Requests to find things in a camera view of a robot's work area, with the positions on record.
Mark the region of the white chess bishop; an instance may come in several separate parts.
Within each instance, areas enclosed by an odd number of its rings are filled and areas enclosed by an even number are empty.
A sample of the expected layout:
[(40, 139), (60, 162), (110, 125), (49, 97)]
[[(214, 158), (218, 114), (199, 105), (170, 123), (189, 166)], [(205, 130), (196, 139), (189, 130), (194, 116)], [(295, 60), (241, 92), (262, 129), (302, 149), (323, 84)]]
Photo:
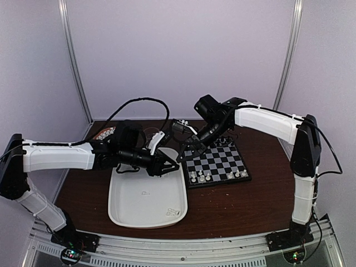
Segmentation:
[(210, 180), (211, 180), (210, 173), (208, 173), (208, 174), (205, 176), (205, 180), (206, 180), (206, 181), (210, 181)]

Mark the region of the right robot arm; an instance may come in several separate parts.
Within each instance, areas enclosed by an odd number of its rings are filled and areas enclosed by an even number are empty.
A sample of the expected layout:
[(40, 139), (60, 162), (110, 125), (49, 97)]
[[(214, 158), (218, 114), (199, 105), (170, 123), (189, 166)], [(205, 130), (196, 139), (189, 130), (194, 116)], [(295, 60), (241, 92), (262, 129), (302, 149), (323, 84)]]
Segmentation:
[(285, 233), (289, 245), (298, 245), (306, 237), (313, 205), (317, 199), (321, 142), (316, 118), (286, 115), (233, 97), (217, 102), (201, 97), (194, 109), (206, 125), (181, 141), (177, 160), (188, 161), (206, 152), (207, 147), (228, 130), (242, 131), (239, 142), (247, 153), (247, 162), (258, 179), (272, 179), (251, 186), (251, 207), (262, 203), (263, 218), (290, 211), (291, 229)]

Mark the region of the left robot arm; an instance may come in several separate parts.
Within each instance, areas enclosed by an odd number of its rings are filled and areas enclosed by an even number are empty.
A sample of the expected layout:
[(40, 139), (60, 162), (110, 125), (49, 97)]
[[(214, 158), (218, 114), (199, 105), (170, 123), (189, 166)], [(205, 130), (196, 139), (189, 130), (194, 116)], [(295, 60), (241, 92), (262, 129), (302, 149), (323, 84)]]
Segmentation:
[(105, 170), (129, 165), (134, 171), (145, 169), (149, 176), (162, 176), (179, 169), (179, 164), (159, 150), (165, 133), (159, 131), (151, 147), (137, 147), (143, 133), (140, 124), (119, 121), (113, 133), (97, 140), (78, 143), (34, 142), (14, 134), (1, 156), (1, 196), (16, 200), (41, 219), (68, 247), (80, 242), (80, 235), (68, 213), (37, 191), (29, 172), (52, 169)]

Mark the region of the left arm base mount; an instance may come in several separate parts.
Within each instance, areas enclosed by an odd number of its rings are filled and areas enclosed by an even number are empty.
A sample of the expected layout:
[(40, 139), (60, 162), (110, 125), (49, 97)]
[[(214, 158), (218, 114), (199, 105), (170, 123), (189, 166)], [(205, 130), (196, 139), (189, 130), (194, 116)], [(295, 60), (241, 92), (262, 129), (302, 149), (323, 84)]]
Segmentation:
[(51, 236), (51, 242), (62, 245), (78, 252), (95, 253), (99, 244), (100, 237), (95, 234), (76, 231), (73, 235), (60, 235), (54, 233)]

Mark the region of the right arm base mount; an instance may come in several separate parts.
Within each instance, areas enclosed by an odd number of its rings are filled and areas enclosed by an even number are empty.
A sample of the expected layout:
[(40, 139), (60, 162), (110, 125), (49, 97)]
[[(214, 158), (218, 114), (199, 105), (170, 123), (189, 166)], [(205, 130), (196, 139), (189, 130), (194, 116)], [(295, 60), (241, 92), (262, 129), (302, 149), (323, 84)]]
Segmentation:
[(265, 238), (270, 252), (302, 246), (314, 240), (313, 234), (310, 232), (300, 235), (298, 232), (292, 230), (273, 232), (267, 234)]

